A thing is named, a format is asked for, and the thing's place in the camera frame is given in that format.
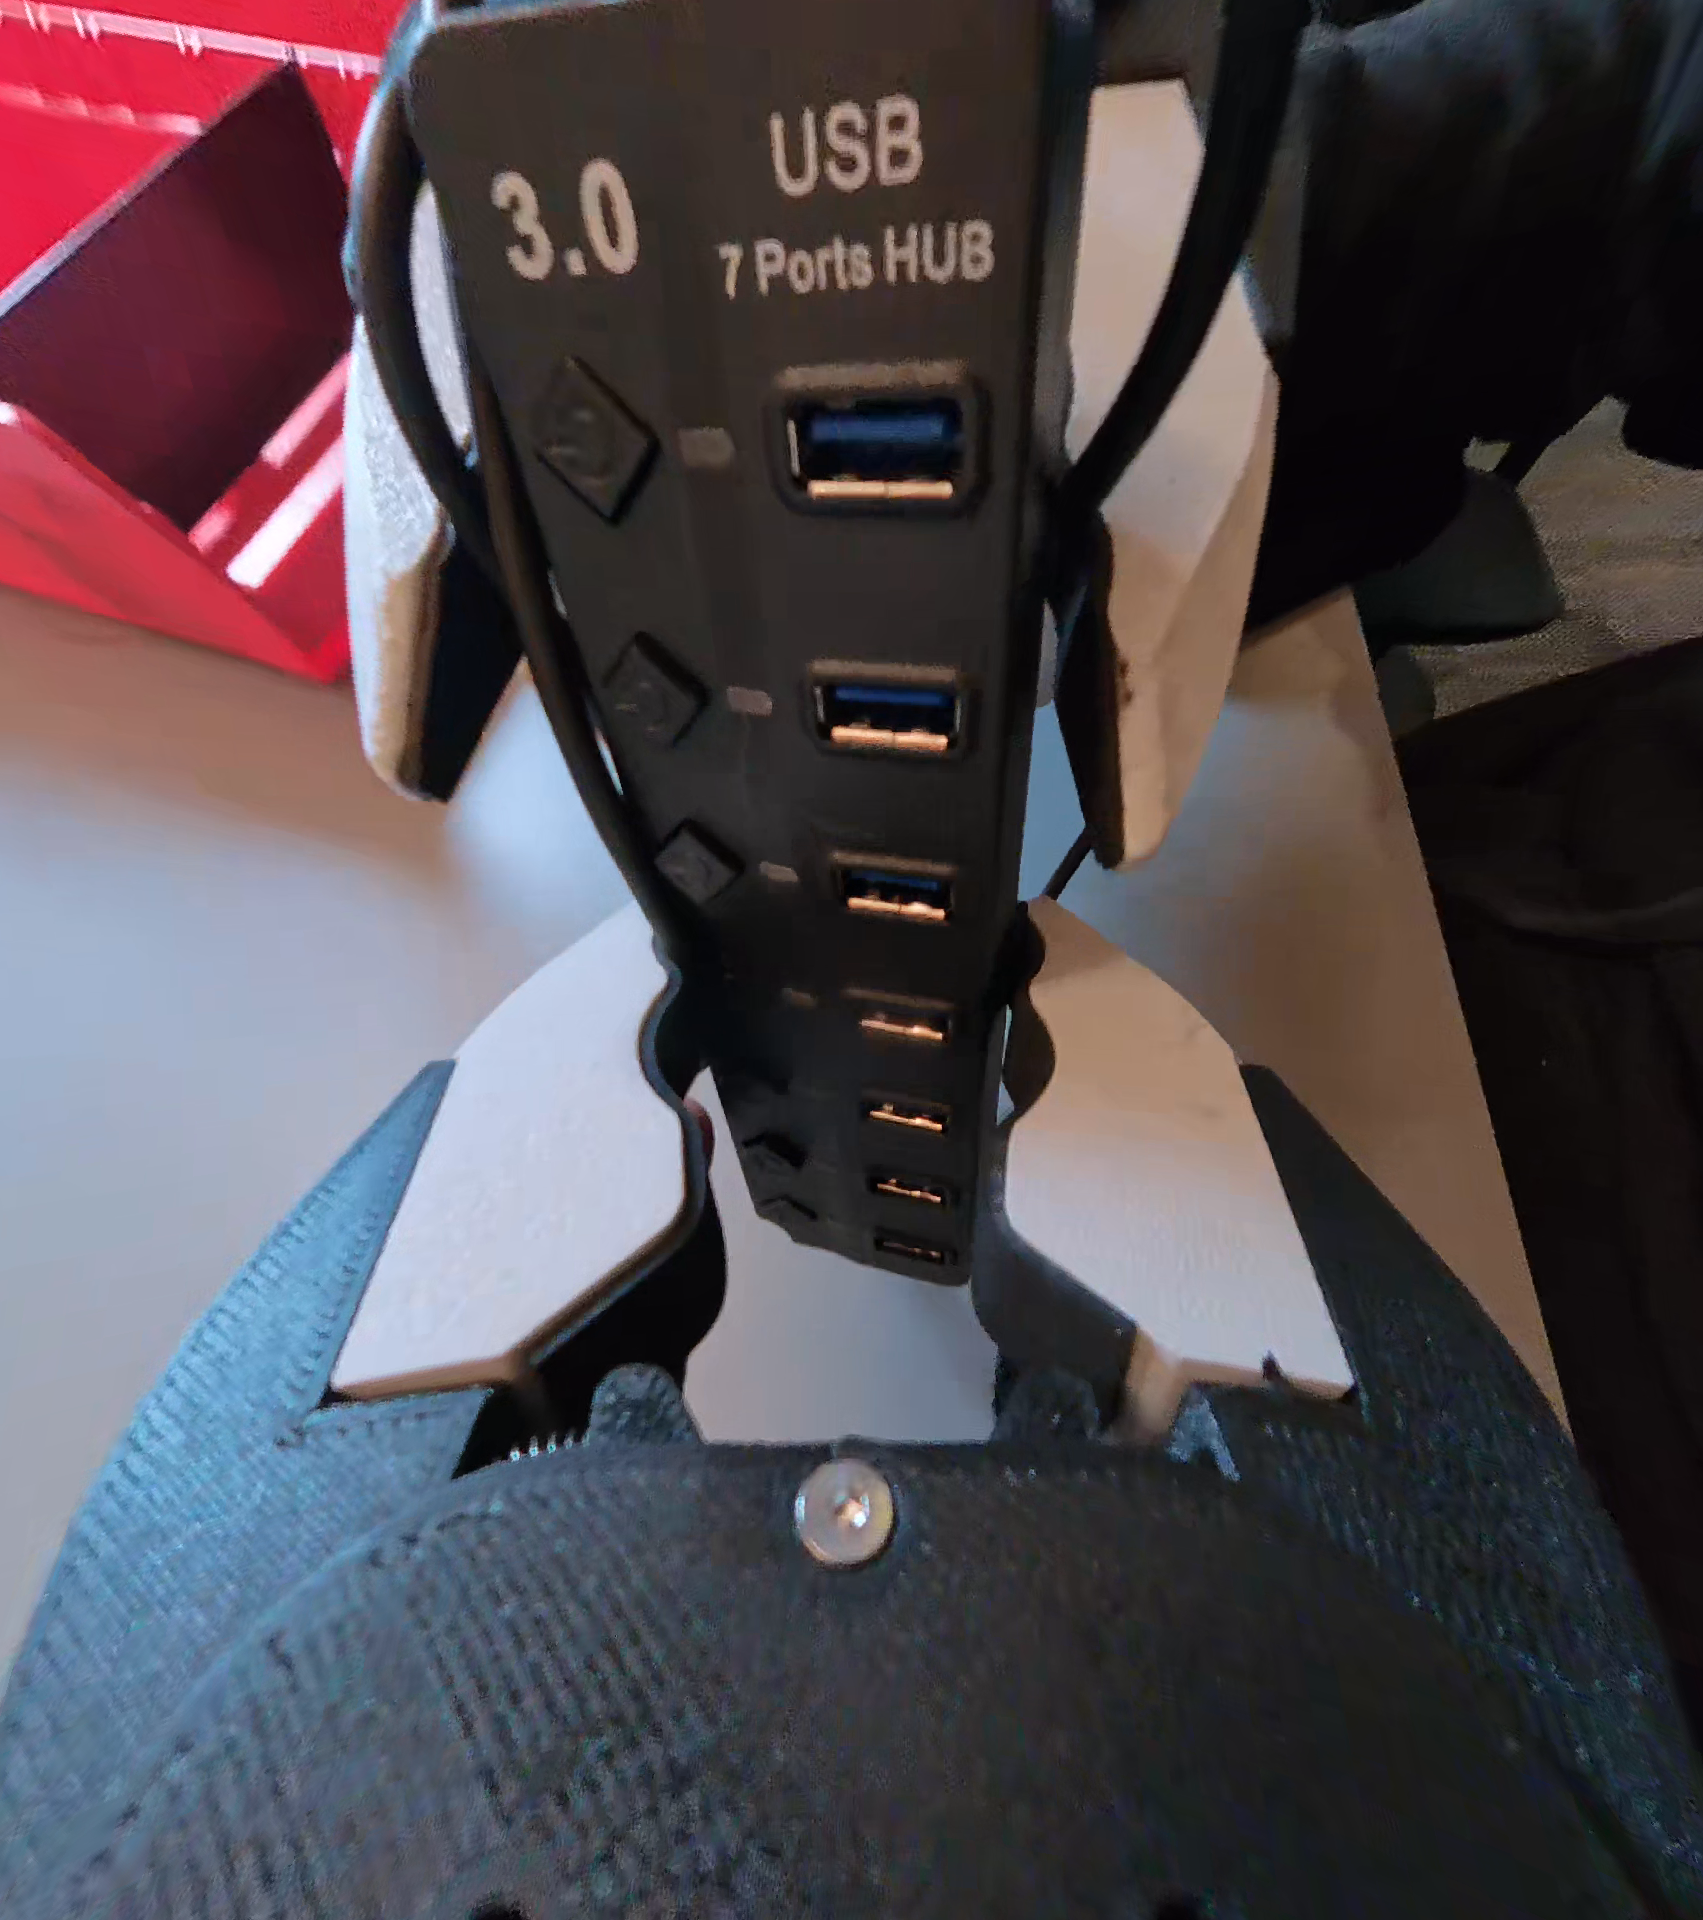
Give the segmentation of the red plastic bin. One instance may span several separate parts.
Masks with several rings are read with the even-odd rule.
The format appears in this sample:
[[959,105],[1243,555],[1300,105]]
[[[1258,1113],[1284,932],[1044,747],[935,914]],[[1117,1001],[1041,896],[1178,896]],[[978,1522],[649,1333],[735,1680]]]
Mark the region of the red plastic bin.
[[0,580],[335,689],[352,144],[404,0],[0,0]]

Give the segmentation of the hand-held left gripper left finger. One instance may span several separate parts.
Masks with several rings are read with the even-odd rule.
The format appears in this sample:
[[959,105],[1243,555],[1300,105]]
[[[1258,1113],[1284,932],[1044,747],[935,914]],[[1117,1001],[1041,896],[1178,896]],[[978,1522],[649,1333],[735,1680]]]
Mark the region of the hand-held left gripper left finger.
[[501,995],[448,1067],[331,1395],[482,1388],[526,1437],[583,1429],[613,1369],[685,1395],[723,1310],[692,1079],[692,995],[635,902]]

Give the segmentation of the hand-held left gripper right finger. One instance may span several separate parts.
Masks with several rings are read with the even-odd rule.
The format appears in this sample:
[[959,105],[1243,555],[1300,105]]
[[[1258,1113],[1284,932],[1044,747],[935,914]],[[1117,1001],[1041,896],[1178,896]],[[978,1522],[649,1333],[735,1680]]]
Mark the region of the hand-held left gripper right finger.
[[978,1326],[1018,1376],[1078,1369],[1132,1442],[1189,1388],[1355,1395],[1243,1058],[1063,896],[1026,902]]

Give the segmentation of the black USB hub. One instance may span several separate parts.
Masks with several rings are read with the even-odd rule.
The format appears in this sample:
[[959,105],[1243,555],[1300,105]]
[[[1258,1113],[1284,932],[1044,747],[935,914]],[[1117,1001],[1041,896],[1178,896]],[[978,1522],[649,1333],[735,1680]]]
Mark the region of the black USB hub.
[[1099,14],[463,6],[404,63],[510,539],[755,1213],[970,1275]]

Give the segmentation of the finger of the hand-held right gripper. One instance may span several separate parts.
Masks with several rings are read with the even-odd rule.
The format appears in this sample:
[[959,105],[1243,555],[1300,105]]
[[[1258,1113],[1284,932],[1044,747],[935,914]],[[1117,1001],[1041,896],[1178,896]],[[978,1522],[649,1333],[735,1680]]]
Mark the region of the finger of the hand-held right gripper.
[[[1079,157],[1078,257],[1078,407],[1064,451],[1107,420],[1147,322],[1169,294],[1183,213],[1198,191],[1198,112],[1178,78],[1099,87]],[[1107,640],[1063,674],[1064,640],[1044,614],[1041,701],[1063,714],[1079,819],[1107,867],[1137,867],[1224,724],[1243,649],[1267,495],[1274,495],[1278,374],[1258,328],[1249,268],[1226,274],[1203,341],[1137,461],[1107,495],[1109,593]]]
[[346,623],[366,769],[398,793],[455,804],[526,649],[398,420],[366,322],[346,378]]

